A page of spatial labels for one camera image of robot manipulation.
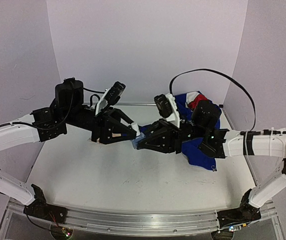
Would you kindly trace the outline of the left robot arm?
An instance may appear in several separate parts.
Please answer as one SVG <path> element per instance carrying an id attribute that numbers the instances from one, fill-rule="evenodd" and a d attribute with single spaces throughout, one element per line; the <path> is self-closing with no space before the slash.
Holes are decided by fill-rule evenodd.
<path id="1" fill-rule="evenodd" d="M 0 124 L 0 152 L 16 146 L 45 142 L 67 134 L 71 125 L 91 132 L 91 140 L 104 145 L 130 141 L 140 135 L 138 125 L 113 106 L 125 90 L 115 82 L 102 93 L 96 104 L 84 104 L 84 84 L 74 77 L 55 87 L 55 98 L 49 107 L 32 111 L 17 120 Z M 44 219 L 50 207 L 42 189 L 24 183 L 0 169 L 0 193 L 18 200 L 37 217 Z"/>

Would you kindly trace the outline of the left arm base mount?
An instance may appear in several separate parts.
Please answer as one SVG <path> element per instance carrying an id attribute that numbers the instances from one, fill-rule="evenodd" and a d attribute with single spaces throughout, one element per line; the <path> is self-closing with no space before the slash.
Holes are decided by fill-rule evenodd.
<path id="1" fill-rule="evenodd" d="M 67 208 L 47 203 L 43 190 L 31 184 L 34 190 L 34 200 L 26 205 L 24 214 L 41 220 L 52 221 L 56 224 L 64 224 L 67 217 Z"/>

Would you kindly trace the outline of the nail polish bottle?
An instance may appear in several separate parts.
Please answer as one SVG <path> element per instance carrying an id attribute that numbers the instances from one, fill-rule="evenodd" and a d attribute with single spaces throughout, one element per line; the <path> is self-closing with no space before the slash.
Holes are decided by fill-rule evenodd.
<path id="1" fill-rule="evenodd" d="M 141 142 L 145 138 L 146 138 L 145 134 L 143 132 L 141 132 L 139 136 L 136 136 L 135 139 L 131 140 L 133 148 L 137 149 L 139 142 Z"/>

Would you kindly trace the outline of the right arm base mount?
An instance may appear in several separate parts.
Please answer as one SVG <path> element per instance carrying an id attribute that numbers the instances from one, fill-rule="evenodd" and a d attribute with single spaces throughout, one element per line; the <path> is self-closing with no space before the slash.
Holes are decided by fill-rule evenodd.
<path id="1" fill-rule="evenodd" d="M 227 229 L 230 226 L 249 224 L 261 219 L 260 209 L 249 204 L 248 198 L 250 191 L 251 189 L 243 195 L 239 207 L 220 210 L 217 212 L 220 230 Z"/>

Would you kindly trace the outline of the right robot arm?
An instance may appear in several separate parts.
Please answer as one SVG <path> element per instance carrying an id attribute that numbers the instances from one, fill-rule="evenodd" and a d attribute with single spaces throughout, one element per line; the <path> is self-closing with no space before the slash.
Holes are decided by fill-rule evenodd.
<path id="1" fill-rule="evenodd" d="M 243 196 L 243 205 L 259 209 L 286 188 L 286 128 L 261 131 L 216 129 L 220 110 L 209 100 L 201 100 L 191 120 L 176 126 L 166 119 L 154 122 L 134 140 L 134 148 L 161 153 L 180 153 L 183 143 L 201 138 L 200 151 L 210 158 L 269 156 L 283 160 L 281 166 Z"/>

